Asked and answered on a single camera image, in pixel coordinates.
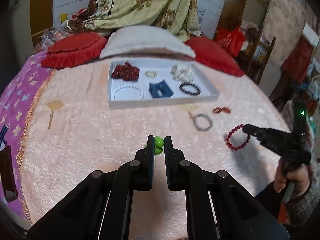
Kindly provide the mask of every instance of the gray bangle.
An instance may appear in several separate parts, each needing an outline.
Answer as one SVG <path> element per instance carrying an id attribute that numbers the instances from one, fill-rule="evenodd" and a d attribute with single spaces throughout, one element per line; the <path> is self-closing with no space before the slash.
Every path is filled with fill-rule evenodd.
<path id="1" fill-rule="evenodd" d="M 202 128 L 202 127 L 200 127 L 200 126 L 198 125 L 198 122 L 197 122 L 197 119 L 198 119 L 199 117 L 203 117 L 204 119 L 206 119 L 206 120 L 209 122 L 210 126 L 207 127 L 207 128 Z M 207 132 L 207 131 L 211 130 L 212 127 L 213 127 L 213 122 L 212 122 L 212 120 L 211 120 L 210 117 L 207 116 L 206 114 L 197 114 L 197 115 L 196 115 L 195 117 L 193 117 L 192 119 L 193 119 L 193 124 L 195 125 L 195 127 L 196 127 L 199 131 Z"/>

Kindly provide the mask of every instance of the sleeve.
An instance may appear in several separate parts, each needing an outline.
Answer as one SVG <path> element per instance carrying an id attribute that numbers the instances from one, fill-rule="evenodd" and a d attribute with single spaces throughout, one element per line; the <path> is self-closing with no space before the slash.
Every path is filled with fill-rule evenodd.
<path id="1" fill-rule="evenodd" d="M 303 196 L 285 204 L 292 226 L 302 226 L 312 214 L 320 199 L 320 191 L 313 179 Z"/>

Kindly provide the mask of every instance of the white box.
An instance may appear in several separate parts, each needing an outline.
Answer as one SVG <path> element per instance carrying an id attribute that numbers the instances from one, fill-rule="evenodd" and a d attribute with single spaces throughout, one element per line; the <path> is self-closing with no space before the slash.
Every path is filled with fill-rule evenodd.
<path id="1" fill-rule="evenodd" d="M 111 75 L 117 65 L 124 65 L 125 62 L 129 62 L 132 66 L 140 69 L 139 80 L 137 82 L 124 81 L 122 79 L 112 79 Z M 176 81 L 170 74 L 171 68 L 174 65 L 183 63 L 184 65 L 192 65 L 195 71 L 195 78 L 192 83 L 197 85 L 201 94 L 199 96 L 191 96 L 180 91 L 179 86 L 181 81 Z M 145 71 L 154 70 L 157 72 L 155 78 L 148 78 L 144 75 Z M 171 91 L 174 93 L 170 98 L 152 98 L 149 92 L 150 83 L 159 83 L 165 80 Z M 116 97 L 112 100 L 112 92 L 125 84 L 135 84 L 144 90 L 144 98 L 142 100 L 132 100 L 131 93 L 121 93 L 121 90 L 116 93 Z M 166 105 L 178 105 L 178 104 L 192 104 L 200 102 L 216 101 L 219 97 L 219 92 L 215 86 L 207 79 L 207 77 L 199 70 L 199 68 L 192 64 L 190 61 L 180 61 L 172 59 L 152 59 L 152 58 L 139 58 L 129 60 L 112 61 L 109 71 L 108 82 L 108 101 L 111 110 L 125 109 L 125 108 L 137 108 L 137 107 L 150 107 L 150 106 L 166 106 Z"/>

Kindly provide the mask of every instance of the gold fan-shaped pendant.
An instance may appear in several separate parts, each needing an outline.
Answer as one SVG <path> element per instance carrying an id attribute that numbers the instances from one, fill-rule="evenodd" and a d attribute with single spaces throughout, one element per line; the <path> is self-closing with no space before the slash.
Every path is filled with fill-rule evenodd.
<path id="1" fill-rule="evenodd" d="M 51 110 L 51 114 L 50 114 L 50 121 L 49 121 L 49 126 L 48 126 L 48 130 L 50 129 L 51 127 L 51 123 L 52 123 L 52 118 L 53 118 L 53 112 L 62 108 L 63 107 L 63 103 L 61 101 L 51 101 L 49 103 L 46 104 L 50 110 Z"/>

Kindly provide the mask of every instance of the green bead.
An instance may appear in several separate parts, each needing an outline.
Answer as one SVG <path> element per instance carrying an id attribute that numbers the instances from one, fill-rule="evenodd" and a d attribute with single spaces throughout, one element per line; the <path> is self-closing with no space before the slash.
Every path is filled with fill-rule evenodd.
<path id="1" fill-rule="evenodd" d="M 155 147 L 155 154 L 157 155 L 157 154 L 160 154 L 160 153 L 162 153 L 162 147 Z"/>
<path id="2" fill-rule="evenodd" d="M 161 138 L 155 139 L 155 145 L 156 145 L 157 147 L 162 147 L 162 146 L 164 145 L 164 140 L 161 139 Z"/>

